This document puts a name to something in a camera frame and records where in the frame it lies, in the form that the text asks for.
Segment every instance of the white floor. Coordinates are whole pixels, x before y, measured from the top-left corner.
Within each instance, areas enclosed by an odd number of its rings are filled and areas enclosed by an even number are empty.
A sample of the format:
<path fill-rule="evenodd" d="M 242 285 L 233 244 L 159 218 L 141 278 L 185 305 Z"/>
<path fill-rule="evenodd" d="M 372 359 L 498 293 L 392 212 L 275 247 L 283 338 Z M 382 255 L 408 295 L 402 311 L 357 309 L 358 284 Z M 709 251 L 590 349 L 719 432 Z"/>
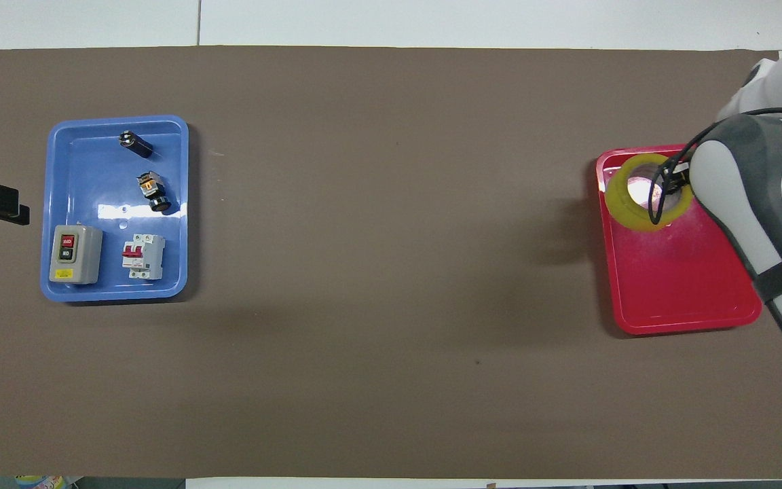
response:
<path fill-rule="evenodd" d="M 782 0 L 0 0 L 0 49 L 196 44 L 782 50 Z M 385 479 L 382 486 L 485 482 Z M 343 484 L 365 485 L 257 477 L 189 487 Z"/>

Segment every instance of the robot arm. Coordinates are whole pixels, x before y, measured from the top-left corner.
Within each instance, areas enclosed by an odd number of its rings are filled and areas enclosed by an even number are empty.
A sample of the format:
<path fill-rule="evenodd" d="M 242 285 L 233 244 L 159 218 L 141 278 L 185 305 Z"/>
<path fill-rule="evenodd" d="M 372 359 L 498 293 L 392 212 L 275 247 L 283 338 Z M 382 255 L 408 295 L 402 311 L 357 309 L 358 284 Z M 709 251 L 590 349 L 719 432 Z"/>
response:
<path fill-rule="evenodd" d="M 782 108 L 782 59 L 753 68 L 699 141 L 688 179 L 782 328 L 782 113 L 769 107 Z"/>

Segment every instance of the black button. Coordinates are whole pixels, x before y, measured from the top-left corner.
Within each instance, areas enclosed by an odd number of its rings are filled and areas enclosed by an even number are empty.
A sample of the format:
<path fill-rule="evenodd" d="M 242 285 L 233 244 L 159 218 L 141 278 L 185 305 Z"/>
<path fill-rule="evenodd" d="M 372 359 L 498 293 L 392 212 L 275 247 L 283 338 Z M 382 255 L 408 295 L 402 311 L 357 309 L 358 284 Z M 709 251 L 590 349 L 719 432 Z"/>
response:
<path fill-rule="evenodd" d="M 59 248 L 59 260 L 71 261 L 74 259 L 74 248 Z"/>

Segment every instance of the black cable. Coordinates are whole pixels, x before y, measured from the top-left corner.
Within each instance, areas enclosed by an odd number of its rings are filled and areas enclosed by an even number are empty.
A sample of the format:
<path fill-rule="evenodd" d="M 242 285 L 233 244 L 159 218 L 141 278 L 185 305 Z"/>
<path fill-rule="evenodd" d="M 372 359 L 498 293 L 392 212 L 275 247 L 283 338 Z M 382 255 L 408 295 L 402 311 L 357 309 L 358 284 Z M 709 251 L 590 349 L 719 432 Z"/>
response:
<path fill-rule="evenodd" d="M 782 107 L 769 107 L 766 109 L 755 109 L 755 111 L 741 112 L 741 115 L 764 115 L 764 114 L 782 114 Z M 670 189 L 671 186 L 670 179 L 674 178 L 674 169 L 677 167 L 677 164 L 679 164 L 680 161 L 682 161 L 682 159 L 686 157 L 686 153 L 688 153 L 690 149 L 692 149 L 692 146 L 697 145 L 697 143 L 702 139 L 704 139 L 709 132 L 711 132 L 715 127 L 722 124 L 726 120 L 716 121 L 715 123 L 706 127 L 695 137 L 693 137 L 693 139 L 690 139 L 690 142 L 686 143 L 683 149 L 681 149 L 679 152 L 677 152 L 676 154 L 672 155 L 670 158 L 665 160 L 657 168 L 657 173 L 655 173 L 654 178 L 651 179 L 651 188 L 650 191 L 648 192 L 648 216 L 651 219 L 651 223 L 653 223 L 654 225 L 660 223 L 660 219 L 662 219 L 663 207 L 665 205 L 665 196 L 676 190 L 676 189 Z M 660 186 L 660 188 L 663 189 L 663 192 L 660 193 L 660 200 L 657 202 L 656 210 L 654 210 L 654 190 L 656 189 L 658 179 L 662 179 L 663 183 Z"/>

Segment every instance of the blue tray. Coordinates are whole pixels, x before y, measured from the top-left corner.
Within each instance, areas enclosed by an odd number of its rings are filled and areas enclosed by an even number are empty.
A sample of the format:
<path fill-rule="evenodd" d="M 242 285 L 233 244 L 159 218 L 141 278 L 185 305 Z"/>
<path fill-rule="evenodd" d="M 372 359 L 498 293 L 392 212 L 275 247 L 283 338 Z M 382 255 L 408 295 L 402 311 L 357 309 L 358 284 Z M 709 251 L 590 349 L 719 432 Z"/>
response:
<path fill-rule="evenodd" d="M 144 159 L 120 146 L 119 135 L 132 130 L 153 145 Z M 172 205 L 150 210 L 137 176 L 159 174 Z M 171 297 L 186 285 L 189 200 L 189 127 L 176 115 L 65 121 L 47 141 L 41 291 L 57 302 L 146 300 Z M 98 281 L 89 285 L 50 282 L 50 248 L 56 225 L 89 225 L 103 232 Z M 128 278 L 122 245 L 134 233 L 165 238 L 162 278 Z"/>

